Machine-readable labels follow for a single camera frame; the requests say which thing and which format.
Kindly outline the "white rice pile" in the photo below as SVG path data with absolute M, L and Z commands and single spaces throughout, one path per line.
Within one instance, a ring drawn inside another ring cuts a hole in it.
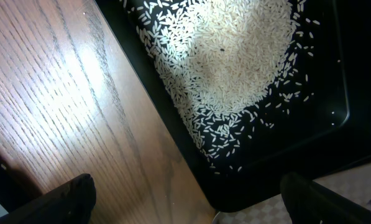
M 288 147 L 313 122 L 322 15 L 312 1 L 121 1 L 163 89 L 216 175 Z

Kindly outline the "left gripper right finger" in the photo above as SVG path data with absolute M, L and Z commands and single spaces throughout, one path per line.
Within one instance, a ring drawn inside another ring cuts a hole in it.
M 293 224 L 371 224 L 371 211 L 292 172 L 280 193 Z

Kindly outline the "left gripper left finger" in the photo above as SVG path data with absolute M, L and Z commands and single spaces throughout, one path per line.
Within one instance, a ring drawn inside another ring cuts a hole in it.
M 81 174 L 0 217 L 0 224 L 88 224 L 96 205 L 90 174 Z

